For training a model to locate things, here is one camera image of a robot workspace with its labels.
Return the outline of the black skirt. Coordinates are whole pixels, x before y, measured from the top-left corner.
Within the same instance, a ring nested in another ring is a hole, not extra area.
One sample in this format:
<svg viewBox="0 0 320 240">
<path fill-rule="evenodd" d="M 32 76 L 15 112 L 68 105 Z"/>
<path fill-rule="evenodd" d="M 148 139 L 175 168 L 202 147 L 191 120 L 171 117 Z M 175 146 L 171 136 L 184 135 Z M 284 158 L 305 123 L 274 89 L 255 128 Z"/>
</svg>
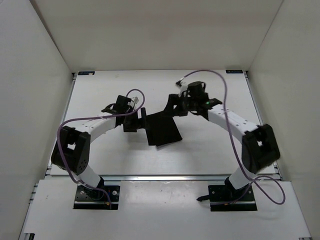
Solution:
<svg viewBox="0 0 320 240">
<path fill-rule="evenodd" d="M 161 147 L 181 141 L 183 138 L 172 117 L 157 112 L 146 116 L 146 136 L 149 146 Z"/>
</svg>

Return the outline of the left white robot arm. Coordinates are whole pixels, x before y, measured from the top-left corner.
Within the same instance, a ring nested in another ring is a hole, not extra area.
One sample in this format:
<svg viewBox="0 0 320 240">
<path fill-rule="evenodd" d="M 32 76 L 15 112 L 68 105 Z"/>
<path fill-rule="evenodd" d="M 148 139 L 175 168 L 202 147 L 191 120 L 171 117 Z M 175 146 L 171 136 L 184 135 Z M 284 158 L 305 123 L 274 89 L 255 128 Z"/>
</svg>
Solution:
<svg viewBox="0 0 320 240">
<path fill-rule="evenodd" d="M 51 163 L 66 171 L 71 180 L 87 188 L 93 199 L 104 195 L 103 178 L 89 165 L 91 144 L 100 136 L 138 116 L 143 108 L 138 97 L 119 95 L 94 117 L 72 118 L 63 122 L 57 130 L 56 143 L 51 154 Z"/>
</svg>

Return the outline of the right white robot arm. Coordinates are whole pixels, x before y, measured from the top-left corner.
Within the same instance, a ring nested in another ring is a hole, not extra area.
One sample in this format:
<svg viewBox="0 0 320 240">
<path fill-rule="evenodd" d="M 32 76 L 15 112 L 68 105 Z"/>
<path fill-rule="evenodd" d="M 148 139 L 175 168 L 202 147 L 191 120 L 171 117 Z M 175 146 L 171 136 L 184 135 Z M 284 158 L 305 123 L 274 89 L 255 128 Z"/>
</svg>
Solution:
<svg viewBox="0 0 320 240">
<path fill-rule="evenodd" d="M 242 189 L 253 180 L 257 173 L 272 165 L 280 158 L 278 143 L 272 127 L 250 122 L 227 109 L 223 102 L 209 98 L 202 81 L 176 82 L 178 94 L 170 94 L 164 108 L 167 117 L 184 117 L 188 113 L 202 116 L 207 121 L 231 133 L 241 143 L 239 168 L 225 181 L 224 195 L 236 200 Z"/>
</svg>

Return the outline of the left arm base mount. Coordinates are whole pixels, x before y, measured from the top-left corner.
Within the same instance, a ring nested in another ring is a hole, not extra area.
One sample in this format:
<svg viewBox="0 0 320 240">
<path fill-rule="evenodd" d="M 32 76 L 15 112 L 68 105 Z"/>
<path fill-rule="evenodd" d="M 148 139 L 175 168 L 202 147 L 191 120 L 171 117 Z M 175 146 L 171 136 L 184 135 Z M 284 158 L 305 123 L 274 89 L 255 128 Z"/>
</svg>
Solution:
<svg viewBox="0 0 320 240">
<path fill-rule="evenodd" d="M 102 191 L 79 185 L 76 189 L 73 208 L 75 210 L 118 210 L 121 186 L 104 185 L 103 189 L 108 193 L 111 203 Z"/>
</svg>

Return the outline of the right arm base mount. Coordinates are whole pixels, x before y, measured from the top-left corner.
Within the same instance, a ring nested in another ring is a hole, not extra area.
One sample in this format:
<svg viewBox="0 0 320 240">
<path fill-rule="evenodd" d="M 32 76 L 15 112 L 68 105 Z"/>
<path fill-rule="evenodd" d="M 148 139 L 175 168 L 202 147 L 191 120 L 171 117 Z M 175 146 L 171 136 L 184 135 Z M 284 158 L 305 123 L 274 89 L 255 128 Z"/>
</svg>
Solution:
<svg viewBox="0 0 320 240">
<path fill-rule="evenodd" d="M 210 183 L 208 194 L 196 199 L 202 203 L 209 201 L 211 212 L 255 212 L 258 210 L 251 185 L 239 190 L 230 190 L 224 183 Z"/>
</svg>

